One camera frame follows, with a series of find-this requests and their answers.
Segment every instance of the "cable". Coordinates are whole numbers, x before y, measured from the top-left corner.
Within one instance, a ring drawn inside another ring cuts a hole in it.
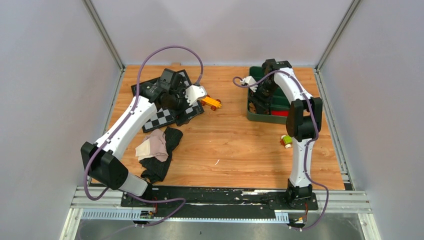
[[[303,216],[305,218],[304,223],[306,223],[308,221],[308,211],[309,211],[308,204],[306,202],[305,202],[305,208],[306,208],[305,215]]]
[[[307,159],[308,159],[308,149],[309,149],[309,144],[310,144],[310,143],[312,143],[312,142],[314,142],[314,141],[316,141],[316,140],[318,139],[318,136],[319,136],[318,126],[317,126],[317,122],[315,121],[314,113],[313,113],[313,111],[312,111],[312,105],[311,105],[311,102],[309,101],[309,98],[308,98],[308,97],[306,96],[306,94],[304,93],[304,89],[303,89],[302,85],[298,82],[298,80],[297,80],[295,77],[293,77],[292,75],[290,75],[288,72],[285,72],[285,71],[283,71],[283,70],[274,70],[274,71],[271,71],[271,72],[269,72],[267,75],[265,75],[263,78],[261,78],[259,81],[255,82],[254,84],[251,84],[251,85],[243,86],[243,85],[237,84],[237,83],[236,83],[236,79],[240,79],[240,80],[242,80],[242,78],[241,78],[241,77],[239,77],[239,76],[235,76],[235,77],[232,79],[232,82],[233,82],[233,83],[234,83],[237,87],[240,87],[240,88],[250,88],[250,87],[253,87],[253,86],[258,85],[259,83],[261,83],[262,81],[264,81],[267,77],[269,77],[271,74],[275,74],[275,73],[282,73],[282,74],[286,75],[288,78],[290,78],[291,80],[293,80],[293,81],[294,81],[294,83],[296,84],[296,86],[297,86],[297,88],[299,89],[300,93],[302,94],[303,98],[306,100],[307,108],[308,108],[308,110],[309,110],[310,117],[311,117],[311,119],[312,119],[313,129],[315,130],[315,137],[314,137],[314,138],[312,138],[311,140],[307,141],[307,143],[306,143],[306,147],[305,147],[305,155],[304,155],[304,159],[303,159],[303,171],[304,171],[304,173],[305,173],[305,175],[306,175],[306,178],[307,178],[307,179],[308,179],[311,183],[313,183],[313,184],[315,184],[315,185],[318,185],[318,186],[320,186],[320,187],[323,187],[323,188],[325,189],[325,192],[326,192],[326,198],[325,198],[325,204],[324,204],[324,207],[322,208],[322,212],[321,212],[321,214],[319,215],[318,219],[317,219],[317,220],[316,220],[316,221],[315,221],[312,225],[310,225],[310,226],[308,226],[308,227],[303,227],[303,228],[293,227],[293,229],[295,229],[295,230],[298,230],[298,231],[305,231],[305,230],[309,230],[309,229],[311,229],[311,228],[315,227],[315,226],[316,226],[316,225],[317,225],[317,224],[321,221],[321,219],[322,219],[322,218],[323,218],[323,216],[324,216],[324,213],[326,212],[327,205],[328,205],[328,203],[329,203],[329,197],[330,197],[330,191],[329,191],[328,187],[327,187],[327,186],[325,186],[324,184],[321,184],[321,183],[318,183],[318,182],[316,182],[316,181],[312,180],[312,178],[311,178],[311,177],[309,176],[309,174],[308,174],[308,169],[307,169]]]
[[[156,203],[156,204],[154,205],[154,213],[158,214],[158,203]]]
[[[177,197],[177,198],[168,199],[168,200],[150,201],[150,200],[142,199],[142,198],[135,196],[134,194],[131,194],[129,192],[127,194],[128,194],[128,196],[132,197],[133,199],[136,199],[138,201],[148,203],[148,204],[164,204],[164,203],[171,203],[171,202],[175,202],[175,201],[182,201],[182,203],[174,211],[172,211],[170,214],[168,214],[167,216],[165,216],[164,218],[162,218],[159,221],[155,221],[153,223],[148,223],[148,224],[131,224],[131,225],[125,226],[121,229],[118,229],[117,231],[112,232],[111,234],[105,236],[101,240],[106,240],[106,239],[112,237],[113,235],[120,233],[124,230],[130,229],[130,228],[136,228],[136,227],[144,228],[144,227],[152,227],[152,226],[158,225],[158,224],[166,221],[167,219],[169,219],[172,215],[174,215],[176,212],[178,212],[178,210],[180,210],[184,206],[184,204],[186,204],[186,199],[182,198],[182,197]]]
[[[162,52],[163,50],[166,50],[166,49],[184,49],[184,50],[187,50],[187,51],[189,51],[190,53],[192,53],[196,58],[197,58],[197,60],[199,61],[199,63],[200,63],[200,75],[199,75],[199,77],[197,78],[197,81],[195,82],[195,84],[196,85],[199,85],[200,84],[200,80],[202,79],[202,76],[203,76],[203,62],[202,62],[202,60],[200,59],[200,57],[199,57],[199,55],[197,55],[197,53],[195,53],[193,50],[191,50],[191,49],[189,49],[189,48],[187,48],[187,47],[185,47],[185,46],[179,46],[179,45],[170,45],[170,46],[164,46],[164,47],[162,47],[162,48],[159,48],[158,50],[156,50],[156,51],[154,51],[154,52],[152,52],[149,56],[147,56],[147,58],[143,61],[143,63],[141,64],[141,66],[140,66],[140,69],[138,70],[138,74],[137,74],[137,86],[136,86],[136,95],[135,95],[135,103],[134,103],[134,105],[131,107],[131,111],[134,111],[135,109],[136,109],[136,107],[137,107],[137,105],[138,105],[138,102],[139,102],[139,95],[140,95],[140,76],[141,76],[141,74],[142,74],[142,70],[143,70],[143,68],[145,67],[145,65],[146,65],[146,63],[147,63],[147,61],[151,58],[151,57],[153,57],[154,55],[156,55],[157,53],[159,53],[159,52]],[[106,187],[101,193],[100,193],[100,195],[99,196],[97,196],[97,197],[94,197],[94,196],[92,196],[91,194],[90,194],[90,192],[89,192],[89,188],[88,188],[88,183],[87,183],[87,177],[88,177],[88,175],[89,175],[89,170],[90,170],[90,167],[91,167],[91,165],[92,165],[92,163],[93,163],[93,161],[94,161],[94,159],[97,157],[97,155],[100,153],[100,151],[108,144],[108,141],[110,142],[111,140],[112,140],[112,138],[115,136],[115,134],[119,131],[119,129],[121,129],[122,128],[122,126],[127,122],[127,120],[130,118],[132,116],[132,114],[131,113],[128,113],[126,116],[125,116],[125,118],[122,120],[122,122],[115,128],[115,130],[114,131],[112,131],[111,133],[110,133],[110,135],[109,135],[109,137],[103,142],[103,144],[94,152],[94,154],[90,157],[90,159],[89,159],[89,161],[88,161],[88,163],[87,163],[87,167],[85,168],[85,171],[84,171],[84,192],[85,192],[85,195],[87,196],[87,198],[88,199],[90,199],[90,200],[92,200],[92,201],[97,201],[97,200],[99,200],[100,198],[102,198],[103,197],[103,195],[106,193],[106,191],[109,189],[108,187]]]

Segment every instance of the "gray floor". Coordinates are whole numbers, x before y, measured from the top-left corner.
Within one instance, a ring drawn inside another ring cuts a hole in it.
[[[308,214],[312,224],[318,214]],[[100,240],[129,225],[124,220],[83,220],[76,240]],[[109,240],[364,240],[357,214],[328,213],[313,229],[296,232],[275,223],[163,222],[144,229],[129,228]]]

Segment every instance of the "pink fabric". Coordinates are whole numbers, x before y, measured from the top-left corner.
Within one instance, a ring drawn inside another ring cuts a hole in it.
[[[139,161],[155,157],[157,160],[165,162],[168,158],[165,133],[160,129],[155,129],[143,139],[143,143],[135,149],[135,152],[135,156],[138,157]]]

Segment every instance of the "gray wall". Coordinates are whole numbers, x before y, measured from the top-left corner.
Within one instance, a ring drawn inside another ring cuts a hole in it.
[[[364,0],[324,69],[336,125],[382,239],[423,239],[424,1]]]
[[[119,71],[80,0],[0,2],[0,239],[58,239]]]
[[[93,0],[125,64],[177,44],[209,65],[317,64],[351,0]],[[168,50],[151,64],[197,64]]]

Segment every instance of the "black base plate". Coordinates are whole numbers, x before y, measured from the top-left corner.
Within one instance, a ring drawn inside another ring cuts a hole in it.
[[[295,203],[293,206],[290,206],[285,201],[284,194],[284,192],[268,192],[269,208],[272,210],[306,210],[306,203],[309,210],[318,210],[317,196],[315,193],[312,193],[312,196],[309,199]]]
[[[283,191],[270,190],[270,192],[244,194],[254,191],[252,188],[153,186],[152,197],[157,200],[185,198],[186,205],[174,215],[180,218],[274,219],[274,210],[305,210],[304,204],[295,208],[286,204]],[[309,210],[318,209],[314,193],[306,203]],[[180,204],[180,201],[158,204],[155,216],[165,217]],[[121,206],[154,207],[155,205],[125,196],[122,197]]]

